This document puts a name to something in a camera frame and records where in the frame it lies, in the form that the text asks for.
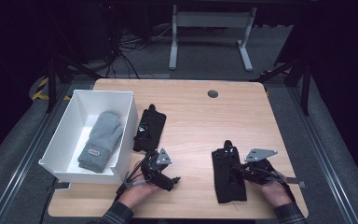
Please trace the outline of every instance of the mitten label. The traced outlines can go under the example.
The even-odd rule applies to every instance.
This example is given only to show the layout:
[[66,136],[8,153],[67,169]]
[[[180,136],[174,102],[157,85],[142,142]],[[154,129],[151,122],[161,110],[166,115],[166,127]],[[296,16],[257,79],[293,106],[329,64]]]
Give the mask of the mitten label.
[[89,154],[91,154],[93,156],[99,156],[99,155],[101,155],[101,152],[97,151],[95,149],[89,149]]

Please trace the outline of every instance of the black strap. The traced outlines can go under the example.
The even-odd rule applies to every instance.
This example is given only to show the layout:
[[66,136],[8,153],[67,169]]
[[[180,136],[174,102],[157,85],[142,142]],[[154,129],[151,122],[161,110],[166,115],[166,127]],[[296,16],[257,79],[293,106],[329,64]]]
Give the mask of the black strap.
[[133,150],[148,152],[157,149],[166,119],[167,116],[159,113],[154,105],[150,105],[148,109],[144,110],[138,131],[133,138],[135,141]]
[[290,190],[290,187],[288,184],[286,184],[285,182],[281,183],[282,186],[284,187],[284,189],[286,190],[287,195],[289,196],[289,198],[292,200],[292,202],[296,202],[296,198],[295,195],[293,194],[293,192]]

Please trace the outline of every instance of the metal stand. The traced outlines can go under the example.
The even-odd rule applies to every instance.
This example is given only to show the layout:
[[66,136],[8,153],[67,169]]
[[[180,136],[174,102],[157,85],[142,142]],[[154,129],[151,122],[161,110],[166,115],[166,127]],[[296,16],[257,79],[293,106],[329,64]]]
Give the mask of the metal stand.
[[243,39],[238,41],[243,64],[246,71],[253,70],[248,52],[246,51],[246,43],[251,33],[252,24],[255,19],[256,8],[253,7],[250,12],[187,12],[177,11],[177,6],[173,6],[172,12],[172,46],[170,57],[170,69],[176,69],[176,59],[178,52],[177,27],[230,27],[244,28]]

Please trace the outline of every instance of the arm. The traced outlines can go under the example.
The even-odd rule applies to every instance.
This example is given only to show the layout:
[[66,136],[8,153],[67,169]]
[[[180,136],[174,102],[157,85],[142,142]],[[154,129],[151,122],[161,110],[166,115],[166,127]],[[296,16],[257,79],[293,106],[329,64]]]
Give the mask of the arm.
[[277,181],[270,181],[264,185],[257,185],[266,200],[274,207],[275,215],[280,224],[306,224],[307,220],[302,215],[296,203],[292,202],[284,187]]
[[[139,169],[134,176],[138,176],[135,180],[144,179],[144,176]],[[159,190],[160,188],[158,186],[147,183],[126,189],[120,198],[116,202],[113,202],[112,206],[103,215],[100,224],[130,223],[133,217],[131,209]]]

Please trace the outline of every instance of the sleeve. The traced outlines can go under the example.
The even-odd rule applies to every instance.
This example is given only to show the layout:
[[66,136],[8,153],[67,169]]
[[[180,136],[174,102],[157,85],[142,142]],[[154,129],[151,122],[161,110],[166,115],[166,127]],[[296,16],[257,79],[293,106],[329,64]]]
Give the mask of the sleeve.
[[307,224],[296,203],[288,203],[274,208],[275,215],[280,224]]
[[132,217],[133,212],[129,207],[120,202],[113,202],[103,215],[100,224],[128,224]]

